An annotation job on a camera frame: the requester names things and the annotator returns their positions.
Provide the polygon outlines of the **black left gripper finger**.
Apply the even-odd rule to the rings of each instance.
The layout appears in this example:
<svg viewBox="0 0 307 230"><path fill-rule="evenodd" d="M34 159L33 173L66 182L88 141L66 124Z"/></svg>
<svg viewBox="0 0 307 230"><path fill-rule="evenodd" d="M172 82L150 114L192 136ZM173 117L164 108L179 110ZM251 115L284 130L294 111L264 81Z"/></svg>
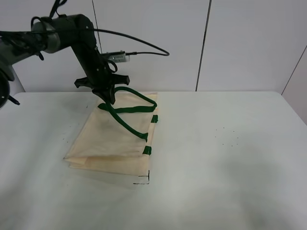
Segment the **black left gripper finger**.
<svg viewBox="0 0 307 230"><path fill-rule="evenodd" d="M111 103L111 104L114 104L116 99L115 99L115 88L110 88L108 90L108 101Z"/></svg>
<svg viewBox="0 0 307 230"><path fill-rule="evenodd" d="M109 93L105 92L96 92L96 96L101 98L105 103L111 103L111 96Z"/></svg>

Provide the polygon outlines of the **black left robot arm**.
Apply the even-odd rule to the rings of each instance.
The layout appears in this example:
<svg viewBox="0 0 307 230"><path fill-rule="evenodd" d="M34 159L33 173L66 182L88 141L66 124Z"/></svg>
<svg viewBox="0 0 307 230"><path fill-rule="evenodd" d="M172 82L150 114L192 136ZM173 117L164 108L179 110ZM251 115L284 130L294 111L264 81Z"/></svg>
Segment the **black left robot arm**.
<svg viewBox="0 0 307 230"><path fill-rule="evenodd" d="M85 77L77 79L75 86L87 87L92 93L111 104L115 103L115 85L130 83L125 75L111 69L115 62L108 54L101 54L96 46L92 22L82 14L62 15L56 19L34 17L28 32L6 32L0 34L0 104L7 101L19 104L10 95L10 82L15 80L12 66L28 57L44 59L42 52L56 53L71 47Z"/></svg>

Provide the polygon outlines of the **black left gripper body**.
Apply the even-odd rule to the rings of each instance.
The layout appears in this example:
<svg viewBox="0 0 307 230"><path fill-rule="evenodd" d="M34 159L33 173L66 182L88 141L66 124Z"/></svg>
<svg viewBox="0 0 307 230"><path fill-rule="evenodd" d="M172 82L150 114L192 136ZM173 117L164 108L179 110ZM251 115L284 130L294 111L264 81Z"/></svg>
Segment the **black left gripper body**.
<svg viewBox="0 0 307 230"><path fill-rule="evenodd" d="M117 84L129 85L129 76L117 74L116 63L102 57L95 48L75 47L74 54L85 72L84 78L74 82L77 88L87 87L95 91L108 92Z"/></svg>

